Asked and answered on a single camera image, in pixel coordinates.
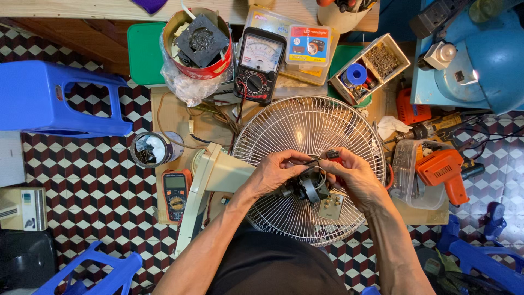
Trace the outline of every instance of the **purple cloth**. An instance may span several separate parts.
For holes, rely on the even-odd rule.
[[[167,0],[132,0],[134,3],[142,6],[147,13],[153,14],[159,11]]]

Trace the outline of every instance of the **hand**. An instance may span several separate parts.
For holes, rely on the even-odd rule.
[[[308,168],[303,164],[310,160],[308,155],[294,150],[269,154],[258,164],[244,187],[254,192],[256,200],[272,193],[288,179],[300,175]]]
[[[365,215],[371,214],[379,207],[388,206],[391,199],[369,163],[343,147],[337,147],[335,150],[340,152],[343,165],[328,160],[321,160],[319,163],[328,172],[327,180],[340,188],[341,184],[335,181],[334,175],[340,176],[345,182],[347,195],[355,207]]]

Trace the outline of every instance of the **digital multimeter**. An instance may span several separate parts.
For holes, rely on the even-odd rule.
[[[243,98],[245,85],[246,99],[258,102],[262,106],[270,104],[285,52],[284,37],[266,30],[247,27],[240,49],[234,95]]]
[[[188,169],[167,169],[162,173],[162,193],[166,200],[167,216],[170,221],[179,222],[182,218],[192,181]]]

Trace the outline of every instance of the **solder wire spool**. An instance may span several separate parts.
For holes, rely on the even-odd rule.
[[[342,83],[348,88],[355,88],[362,85],[366,78],[366,69],[361,64],[352,64],[342,74]]]

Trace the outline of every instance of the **green plastic lid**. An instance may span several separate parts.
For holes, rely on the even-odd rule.
[[[329,68],[329,78],[331,78],[336,72],[338,72],[348,61],[350,61],[357,53],[362,50],[362,46],[349,46],[349,45],[338,45],[331,61],[331,67]],[[338,92],[331,86],[327,87],[327,96],[336,98],[338,100],[345,101]],[[363,108],[371,103],[373,94],[368,95],[359,104],[353,106],[354,108]]]
[[[164,84],[160,35],[166,23],[136,24],[127,30],[131,79],[139,85]]]

